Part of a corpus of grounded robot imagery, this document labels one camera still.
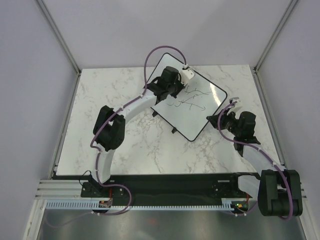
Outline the aluminium base rail extrusion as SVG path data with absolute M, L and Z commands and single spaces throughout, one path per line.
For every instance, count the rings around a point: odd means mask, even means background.
M 36 199 L 72 200 L 81 197 L 82 186 L 76 180 L 41 180 L 35 194 Z

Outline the aluminium frame post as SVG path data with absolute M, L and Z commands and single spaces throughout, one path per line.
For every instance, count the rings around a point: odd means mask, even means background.
M 277 39 L 279 38 L 282 30 L 285 28 L 287 22 L 289 21 L 292 13 L 294 12 L 295 8 L 297 7 L 299 0 L 290 0 L 288 6 L 286 7 L 285 11 L 283 12 L 279 22 L 277 23 L 274 31 L 272 32 L 266 46 L 263 49 L 257 63 L 252 68 L 254 74 L 258 74 L 260 68 L 264 64 L 266 58 L 268 57 L 270 51 L 272 50 L 273 46 L 275 45 Z
M 59 43 L 60 47 L 62 48 L 65 56 L 67 57 L 69 63 L 71 64 L 73 70 L 76 72 L 78 76 L 81 75 L 81 69 L 79 65 L 77 64 L 73 54 L 71 53 L 70 48 L 68 47 L 63 35 L 61 34 L 61 31 L 59 30 L 52 14 L 49 11 L 49 8 L 47 7 L 44 0 L 35 0 L 34 1 L 36 5 L 38 6 L 40 12 L 43 14 L 45 21 L 47 22 L 49 28 L 53 32 L 54 37 L 56 38 L 57 42 Z

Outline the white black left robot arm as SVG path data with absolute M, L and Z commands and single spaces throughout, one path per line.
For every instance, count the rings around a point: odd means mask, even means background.
M 160 76 L 145 83 L 143 93 L 114 110 L 103 106 L 96 119 L 90 147 L 97 150 L 94 163 L 92 191 L 103 198 L 114 184 L 106 181 L 111 177 L 111 165 L 115 151 L 125 139 L 126 124 L 147 108 L 164 101 L 168 96 L 177 97 L 184 88 L 182 77 L 176 68 L 167 66 Z

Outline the aluminium left frame post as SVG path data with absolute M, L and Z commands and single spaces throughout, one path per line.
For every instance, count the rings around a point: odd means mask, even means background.
M 54 37 L 56 38 L 57 42 L 59 43 L 60 47 L 62 48 L 65 56 L 67 57 L 69 63 L 71 64 L 73 70 L 76 72 L 78 76 L 81 75 L 81 69 L 79 65 L 77 64 L 73 54 L 71 53 L 70 48 L 68 47 L 63 35 L 61 34 L 61 31 L 59 30 L 52 14 L 49 11 L 49 8 L 47 7 L 44 0 L 35 0 L 34 1 L 36 5 L 38 6 L 40 12 L 43 14 L 45 21 L 47 22 L 49 28 L 53 32 Z

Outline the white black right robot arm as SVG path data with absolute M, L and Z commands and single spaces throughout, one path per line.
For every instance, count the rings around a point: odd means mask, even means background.
M 207 116 L 211 125 L 219 132 L 228 130 L 230 140 L 238 154 L 255 169 L 259 178 L 242 175 L 228 185 L 229 193 L 241 197 L 248 193 L 257 200 L 263 216 L 277 216 L 283 220 L 303 213 L 300 175 L 277 164 L 263 149 L 255 137 L 256 115 L 243 111 L 239 117 L 231 108 L 217 115 Z

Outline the white whiteboard black frame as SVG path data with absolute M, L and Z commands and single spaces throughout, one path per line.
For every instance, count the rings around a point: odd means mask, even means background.
M 168 96 L 151 109 L 188 141 L 193 142 L 226 101 L 227 92 L 211 80 L 192 70 L 194 77 L 176 98 Z

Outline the aluminium right frame post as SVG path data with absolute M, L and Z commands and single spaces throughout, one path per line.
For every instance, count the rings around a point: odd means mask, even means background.
M 279 38 L 282 30 L 285 28 L 287 22 L 289 21 L 292 13 L 294 12 L 295 8 L 297 7 L 299 0 L 290 0 L 288 6 L 286 7 L 285 11 L 283 12 L 279 22 L 277 23 L 274 31 L 272 32 L 266 46 L 263 49 L 257 63 L 252 68 L 254 74 L 258 74 L 260 68 L 264 64 L 266 58 L 268 57 L 270 51 L 272 50 L 273 46 L 275 45 L 277 39 Z

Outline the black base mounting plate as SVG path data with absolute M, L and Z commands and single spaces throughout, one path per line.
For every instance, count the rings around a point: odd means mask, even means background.
M 245 199 L 250 196 L 238 187 L 244 173 L 147 174 L 112 175 L 105 185 L 104 198 L 130 205 L 139 203 L 213 203 L 226 199 Z M 92 187 L 96 181 L 84 182 L 81 197 L 102 198 Z

